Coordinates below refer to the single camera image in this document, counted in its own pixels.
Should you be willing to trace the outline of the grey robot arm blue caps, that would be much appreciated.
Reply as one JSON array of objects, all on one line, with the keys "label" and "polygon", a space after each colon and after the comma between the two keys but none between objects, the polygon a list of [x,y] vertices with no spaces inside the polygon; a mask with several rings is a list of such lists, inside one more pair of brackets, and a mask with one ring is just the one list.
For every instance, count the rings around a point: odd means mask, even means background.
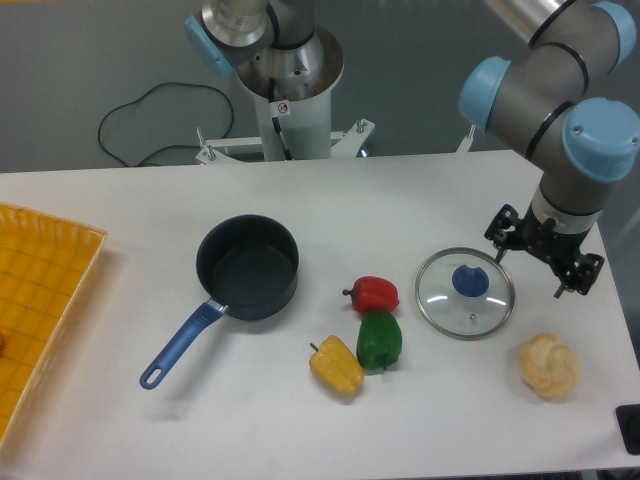
[{"label": "grey robot arm blue caps", "polygon": [[604,260],[581,244],[639,155],[637,113],[588,91],[630,55],[636,23],[611,1],[493,1],[490,8],[529,52],[519,62],[481,62],[459,109],[542,176],[527,211],[502,207],[485,236],[499,254],[523,251],[547,264],[561,292],[584,295]]}]

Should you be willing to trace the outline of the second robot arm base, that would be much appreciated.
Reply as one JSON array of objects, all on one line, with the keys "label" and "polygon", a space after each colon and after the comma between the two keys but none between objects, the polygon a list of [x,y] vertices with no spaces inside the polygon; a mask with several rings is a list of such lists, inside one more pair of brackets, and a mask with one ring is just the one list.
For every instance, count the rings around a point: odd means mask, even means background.
[{"label": "second robot arm base", "polygon": [[317,24],[313,1],[205,1],[185,31],[209,69],[270,102],[314,98],[343,73],[341,45]]}]

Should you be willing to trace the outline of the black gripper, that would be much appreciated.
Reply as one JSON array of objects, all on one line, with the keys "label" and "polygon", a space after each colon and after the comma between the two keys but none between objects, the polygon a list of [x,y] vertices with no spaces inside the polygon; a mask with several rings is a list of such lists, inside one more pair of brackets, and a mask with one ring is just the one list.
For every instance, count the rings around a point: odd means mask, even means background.
[{"label": "black gripper", "polygon": [[523,249],[553,267],[560,281],[554,297],[565,292],[586,296],[604,265],[600,255],[583,254],[582,242],[596,222],[596,214],[567,213],[550,203],[531,203],[520,218],[517,211],[505,204],[487,227],[484,237],[496,249],[499,264],[508,251]]}]

